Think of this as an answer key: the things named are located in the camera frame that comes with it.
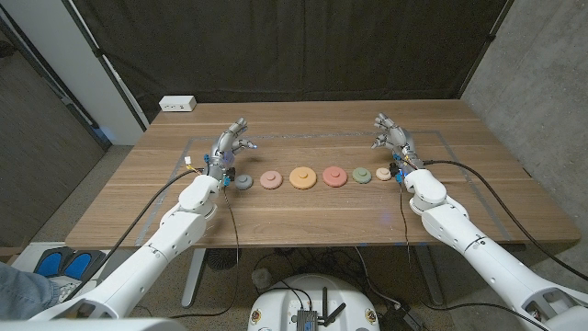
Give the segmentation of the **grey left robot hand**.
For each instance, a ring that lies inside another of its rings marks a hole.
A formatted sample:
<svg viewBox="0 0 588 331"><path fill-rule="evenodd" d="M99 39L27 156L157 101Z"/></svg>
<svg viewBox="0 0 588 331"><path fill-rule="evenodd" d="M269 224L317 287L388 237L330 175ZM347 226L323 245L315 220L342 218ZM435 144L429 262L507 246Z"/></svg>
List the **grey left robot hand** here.
<svg viewBox="0 0 588 331"><path fill-rule="evenodd" d="M233 166L235 156L245 149L256 149L257 145L241 135L247 130L245 118L239 118L212 145L205 174L222 181Z"/></svg>

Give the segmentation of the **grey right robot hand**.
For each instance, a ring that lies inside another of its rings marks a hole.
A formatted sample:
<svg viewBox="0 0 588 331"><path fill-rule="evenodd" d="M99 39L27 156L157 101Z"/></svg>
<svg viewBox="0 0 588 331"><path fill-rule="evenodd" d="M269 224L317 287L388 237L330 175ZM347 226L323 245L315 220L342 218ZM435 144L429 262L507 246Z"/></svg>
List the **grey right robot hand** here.
<svg viewBox="0 0 588 331"><path fill-rule="evenodd" d="M371 148L384 147L391 151L393 162L405 173L424 167L423 161L415 151L415 144L409 132L396 124L384 113L375 118L374 126L381 130Z"/></svg>

